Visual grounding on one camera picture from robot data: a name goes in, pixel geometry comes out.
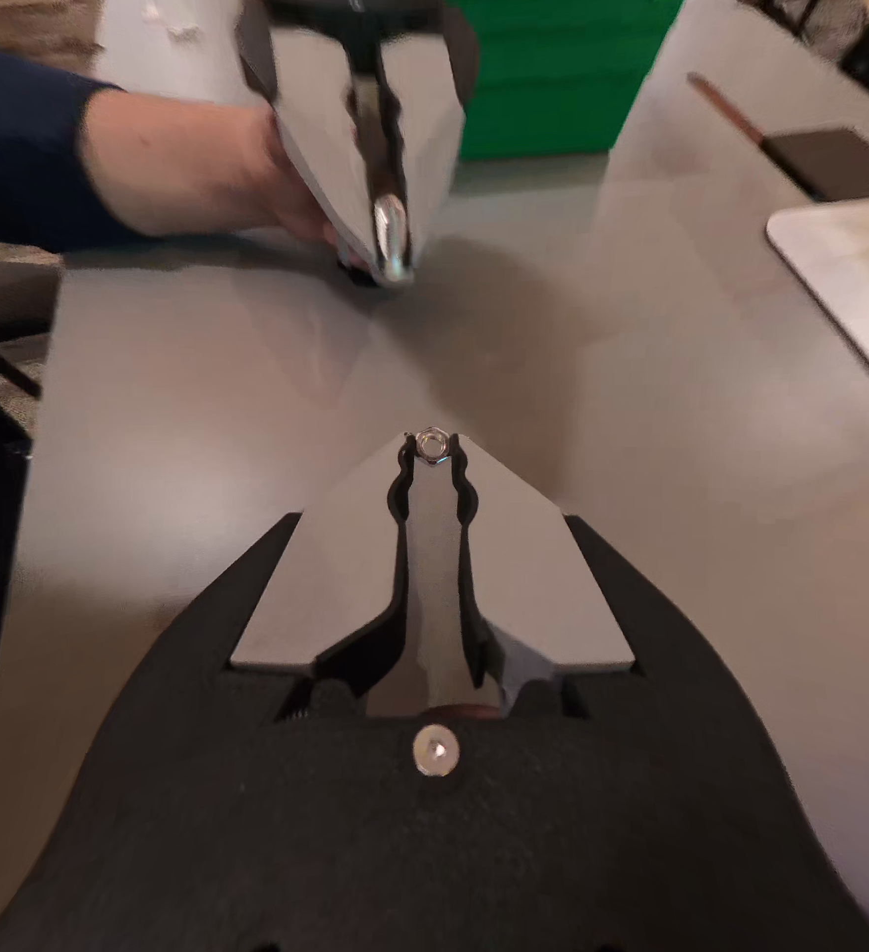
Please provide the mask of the person's black office chair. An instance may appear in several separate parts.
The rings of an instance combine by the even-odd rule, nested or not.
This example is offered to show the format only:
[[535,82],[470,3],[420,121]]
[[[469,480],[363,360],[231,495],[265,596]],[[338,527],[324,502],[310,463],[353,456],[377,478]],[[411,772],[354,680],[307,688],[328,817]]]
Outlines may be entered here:
[[[57,268],[0,262],[0,346],[51,332],[60,281]],[[42,395],[41,385],[1,354],[0,377],[33,399]]]

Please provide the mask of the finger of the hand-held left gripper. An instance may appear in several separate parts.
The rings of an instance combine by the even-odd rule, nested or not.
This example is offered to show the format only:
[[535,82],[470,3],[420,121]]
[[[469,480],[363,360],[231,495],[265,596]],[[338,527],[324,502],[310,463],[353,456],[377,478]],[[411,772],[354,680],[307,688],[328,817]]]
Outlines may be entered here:
[[404,202],[414,271],[452,185],[464,108],[442,37],[382,42],[376,76],[374,198],[394,192]]
[[367,168],[348,110],[352,74],[336,40],[315,30],[272,30],[274,113],[283,148],[330,223],[336,248],[382,283]]

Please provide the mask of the document stand with wooden board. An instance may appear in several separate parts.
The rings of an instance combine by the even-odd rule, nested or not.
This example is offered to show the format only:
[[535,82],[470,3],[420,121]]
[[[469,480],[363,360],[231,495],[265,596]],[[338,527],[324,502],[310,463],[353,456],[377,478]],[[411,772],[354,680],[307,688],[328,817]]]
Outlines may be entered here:
[[869,365],[869,199],[775,212],[765,236]]

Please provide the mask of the person's left hand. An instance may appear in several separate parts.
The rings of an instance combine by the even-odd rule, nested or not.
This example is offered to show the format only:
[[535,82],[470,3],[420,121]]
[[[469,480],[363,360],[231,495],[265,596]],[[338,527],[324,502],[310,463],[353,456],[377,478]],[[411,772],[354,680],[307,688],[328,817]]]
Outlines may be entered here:
[[336,247],[336,232],[288,157],[270,107],[255,113],[248,149],[251,195],[265,223],[301,241]]

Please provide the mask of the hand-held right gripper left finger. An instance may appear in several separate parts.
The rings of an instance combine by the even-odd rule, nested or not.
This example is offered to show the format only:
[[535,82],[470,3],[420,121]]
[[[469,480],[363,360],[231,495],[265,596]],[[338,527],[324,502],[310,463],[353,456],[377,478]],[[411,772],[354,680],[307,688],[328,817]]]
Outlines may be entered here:
[[363,696],[406,644],[414,437],[391,440],[299,516],[231,656],[235,669]]

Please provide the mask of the green plastic bin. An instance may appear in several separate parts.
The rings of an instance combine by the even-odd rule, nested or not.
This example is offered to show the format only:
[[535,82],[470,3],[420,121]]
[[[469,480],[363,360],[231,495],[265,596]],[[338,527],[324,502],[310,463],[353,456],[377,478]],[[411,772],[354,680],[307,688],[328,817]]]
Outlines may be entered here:
[[682,1],[457,2],[480,47],[465,162],[607,152]]

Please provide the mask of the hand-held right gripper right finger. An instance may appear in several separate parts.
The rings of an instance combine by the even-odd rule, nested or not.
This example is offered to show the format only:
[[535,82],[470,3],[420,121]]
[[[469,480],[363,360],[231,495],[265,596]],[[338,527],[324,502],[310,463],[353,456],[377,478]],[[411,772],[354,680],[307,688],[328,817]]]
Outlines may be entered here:
[[465,435],[450,441],[458,588],[473,684],[560,685],[634,654],[561,509]]

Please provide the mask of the medium silver bolt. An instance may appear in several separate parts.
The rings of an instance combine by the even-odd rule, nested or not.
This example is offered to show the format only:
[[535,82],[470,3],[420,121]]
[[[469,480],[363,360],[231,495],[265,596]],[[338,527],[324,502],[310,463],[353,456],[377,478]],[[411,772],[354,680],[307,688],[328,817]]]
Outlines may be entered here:
[[407,284],[413,271],[408,218],[402,199],[394,192],[378,196],[372,205],[371,224],[380,282],[387,287]]

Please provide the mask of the person's left forearm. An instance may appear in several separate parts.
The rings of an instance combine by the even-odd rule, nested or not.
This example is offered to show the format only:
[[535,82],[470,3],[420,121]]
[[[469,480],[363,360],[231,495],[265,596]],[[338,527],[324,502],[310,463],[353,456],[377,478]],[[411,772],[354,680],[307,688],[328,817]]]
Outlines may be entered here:
[[267,221],[273,121],[0,54],[0,242],[70,252]]

